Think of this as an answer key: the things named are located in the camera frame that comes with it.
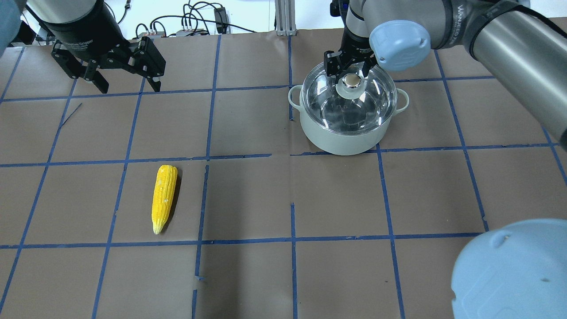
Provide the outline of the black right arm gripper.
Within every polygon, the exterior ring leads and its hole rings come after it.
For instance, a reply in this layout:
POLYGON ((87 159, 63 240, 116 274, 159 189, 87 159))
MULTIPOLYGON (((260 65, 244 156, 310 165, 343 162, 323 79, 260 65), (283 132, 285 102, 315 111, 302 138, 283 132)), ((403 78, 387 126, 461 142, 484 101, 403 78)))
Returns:
POLYGON ((370 46, 369 38, 353 33, 343 33, 342 44, 338 52, 325 51, 323 66, 327 77, 336 77, 342 72, 342 63, 363 62, 361 72, 367 78, 370 70, 377 65, 377 59, 370 46))

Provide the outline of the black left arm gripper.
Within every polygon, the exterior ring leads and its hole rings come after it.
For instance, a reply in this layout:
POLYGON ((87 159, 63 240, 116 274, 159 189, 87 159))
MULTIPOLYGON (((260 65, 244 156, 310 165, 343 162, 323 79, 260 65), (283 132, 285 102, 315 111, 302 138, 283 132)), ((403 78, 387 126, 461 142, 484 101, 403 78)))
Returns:
POLYGON ((51 56, 69 78, 82 78, 107 93, 109 83, 98 67, 123 69, 147 79, 154 92, 161 91, 166 61, 152 38, 129 43, 119 27, 51 27, 51 32, 57 39, 51 56))

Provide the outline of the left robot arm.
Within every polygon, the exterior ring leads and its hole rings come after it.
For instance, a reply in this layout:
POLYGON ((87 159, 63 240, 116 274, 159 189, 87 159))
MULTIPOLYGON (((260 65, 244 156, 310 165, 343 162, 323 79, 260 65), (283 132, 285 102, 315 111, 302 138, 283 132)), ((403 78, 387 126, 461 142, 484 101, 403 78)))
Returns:
POLYGON ((101 70, 121 69, 147 79, 150 87, 160 92, 164 57, 147 36, 136 42, 124 38, 102 0, 3 0, 2 52, 16 38, 25 8, 54 34, 51 56, 69 78, 82 78, 107 93, 109 84, 101 70))

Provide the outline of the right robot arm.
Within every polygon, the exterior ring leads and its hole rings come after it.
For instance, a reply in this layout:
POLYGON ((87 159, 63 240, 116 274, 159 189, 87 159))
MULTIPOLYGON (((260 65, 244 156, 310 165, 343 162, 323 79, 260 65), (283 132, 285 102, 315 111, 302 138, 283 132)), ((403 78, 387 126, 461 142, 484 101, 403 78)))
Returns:
MULTIPOLYGON (((566 32, 528 0, 334 0, 343 18, 327 75, 352 63, 403 71, 462 45, 566 147, 566 32)), ((564 319, 566 220, 515 222, 471 240, 452 270, 456 319, 564 319)))

